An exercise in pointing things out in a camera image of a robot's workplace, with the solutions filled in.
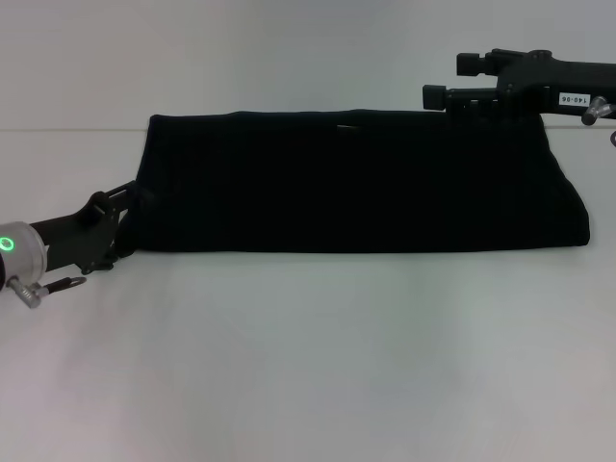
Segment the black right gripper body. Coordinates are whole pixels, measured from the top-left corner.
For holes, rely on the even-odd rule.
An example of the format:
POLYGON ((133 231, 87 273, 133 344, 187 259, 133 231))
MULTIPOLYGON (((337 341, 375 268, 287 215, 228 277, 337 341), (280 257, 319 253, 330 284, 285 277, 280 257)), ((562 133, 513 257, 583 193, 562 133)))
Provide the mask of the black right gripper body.
POLYGON ((614 64, 561 61, 549 50, 529 53, 528 72, 497 81, 500 96, 515 111, 583 120, 615 117, 614 64))

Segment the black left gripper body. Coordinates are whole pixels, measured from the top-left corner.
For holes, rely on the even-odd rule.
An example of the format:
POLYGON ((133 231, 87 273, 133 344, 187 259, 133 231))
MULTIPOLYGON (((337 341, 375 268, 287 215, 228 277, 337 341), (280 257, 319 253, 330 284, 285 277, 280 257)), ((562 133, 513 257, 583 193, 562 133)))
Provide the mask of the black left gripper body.
POLYGON ((76 266, 83 275, 111 270, 120 214, 129 208, 128 190, 95 192, 78 212, 32 223, 46 246, 46 271, 76 266))

